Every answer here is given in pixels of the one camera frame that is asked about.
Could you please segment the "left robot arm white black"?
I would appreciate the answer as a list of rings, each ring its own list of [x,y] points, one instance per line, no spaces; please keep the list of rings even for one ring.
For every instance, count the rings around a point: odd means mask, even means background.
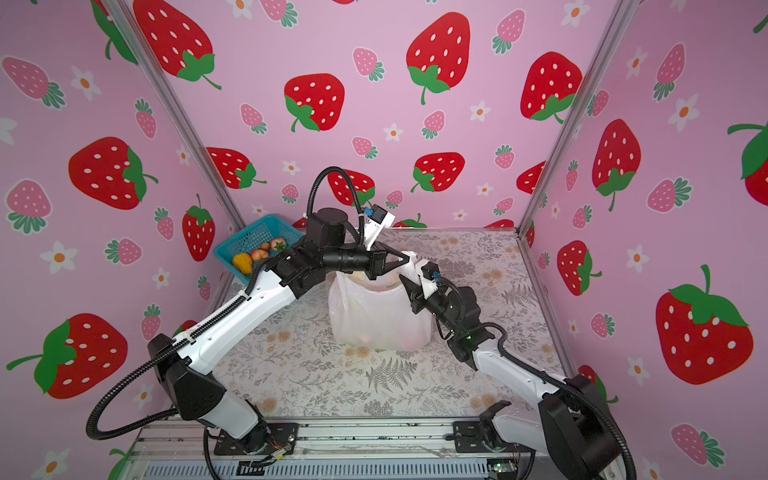
[[[330,272],[363,272],[377,277],[410,260],[377,238],[394,224],[394,215],[352,195],[355,223],[336,208],[316,210],[307,202],[305,234],[278,254],[253,264],[253,272],[237,296],[194,327],[149,344],[150,359],[111,388],[86,422],[86,434],[102,441],[125,435],[155,421],[178,415],[207,428],[217,428],[246,453],[274,444],[268,422],[258,408],[230,393],[213,376],[220,360],[271,315],[325,281]],[[170,409],[112,430],[101,430],[107,406],[143,374],[153,371],[172,402]]]

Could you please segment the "white lemon print plastic bag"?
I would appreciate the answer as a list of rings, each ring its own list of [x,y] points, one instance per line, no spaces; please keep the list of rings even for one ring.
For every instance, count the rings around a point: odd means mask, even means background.
[[[432,315],[412,312],[400,277],[419,283],[419,255],[410,251],[409,262],[370,280],[362,272],[338,273],[329,289],[328,305],[336,341],[373,350],[412,352],[432,338]]]

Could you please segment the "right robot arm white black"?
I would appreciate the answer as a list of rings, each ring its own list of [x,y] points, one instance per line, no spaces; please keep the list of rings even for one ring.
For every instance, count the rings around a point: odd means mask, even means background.
[[[428,311],[454,357],[512,390],[536,408],[539,419],[526,423],[499,402],[480,416],[487,444],[521,444],[547,453],[568,479],[598,479],[616,459],[625,476],[637,469],[628,442],[595,384],[582,375],[556,376],[513,355],[505,347],[508,333],[482,322],[475,293],[442,276],[401,280],[413,312]]]

